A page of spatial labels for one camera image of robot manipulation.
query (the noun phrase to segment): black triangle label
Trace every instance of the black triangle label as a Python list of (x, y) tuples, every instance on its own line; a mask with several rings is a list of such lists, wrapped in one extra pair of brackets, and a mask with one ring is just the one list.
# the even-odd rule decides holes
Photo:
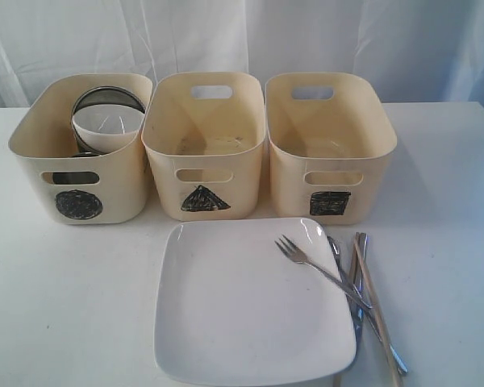
[(231, 206), (204, 185), (197, 187), (181, 204), (181, 211), (187, 212), (217, 211), (228, 208)]

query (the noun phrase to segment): white ceramic bowl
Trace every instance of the white ceramic bowl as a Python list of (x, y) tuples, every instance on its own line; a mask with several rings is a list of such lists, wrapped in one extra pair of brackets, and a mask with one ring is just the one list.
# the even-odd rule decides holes
[(111, 153), (125, 147), (141, 128), (144, 114), (124, 105), (93, 105), (72, 117), (73, 127), (92, 148)]

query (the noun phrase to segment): wooden chopstick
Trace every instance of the wooden chopstick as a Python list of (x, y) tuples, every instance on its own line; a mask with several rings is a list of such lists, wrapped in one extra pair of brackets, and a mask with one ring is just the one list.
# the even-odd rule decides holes
[(382, 337), (382, 344), (383, 344), (384, 350), (386, 351), (387, 364), (389, 365), (389, 370), (393, 378), (394, 386), (402, 387), (403, 381), (400, 375), (398, 374), (398, 370), (396, 369), (396, 363), (394, 362), (393, 352), (390, 350), (389, 331), (387, 330), (387, 325), (383, 318), (382, 308), (380, 307), (380, 302), (378, 301), (377, 293), (374, 289), (373, 282), (371, 281), (371, 275), (369, 274), (368, 267), (364, 261), (364, 258), (362, 257), (361, 249), (358, 246), (357, 237), (353, 240), (353, 246), (357, 251), (358, 263), (361, 266), (362, 276), (364, 277), (365, 288), (368, 291), (369, 300), (371, 301), (371, 305), (373, 306), (374, 317), (377, 320), (378, 331), (380, 332), (380, 336)]

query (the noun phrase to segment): table surface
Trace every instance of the table surface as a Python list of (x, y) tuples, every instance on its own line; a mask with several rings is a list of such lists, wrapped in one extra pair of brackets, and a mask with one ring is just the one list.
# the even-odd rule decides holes
[[(369, 218), (369, 269), (405, 386), (484, 387), (484, 110), (474, 102), (384, 105), (398, 147)], [(154, 361), (165, 241), (177, 221), (153, 189), (108, 226), (54, 223), (7, 147), (26, 109), (0, 109), (0, 387), (178, 386)], [(269, 218), (266, 185), (253, 218)], [(328, 380), (299, 384), (325, 386)], [(390, 385), (369, 326), (343, 386)]]

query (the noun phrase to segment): black circle label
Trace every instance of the black circle label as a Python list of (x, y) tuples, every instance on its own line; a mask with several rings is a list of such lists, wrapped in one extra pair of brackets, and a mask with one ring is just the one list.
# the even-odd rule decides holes
[(73, 189), (56, 195), (56, 208), (70, 219), (87, 220), (102, 213), (102, 203), (92, 193)]

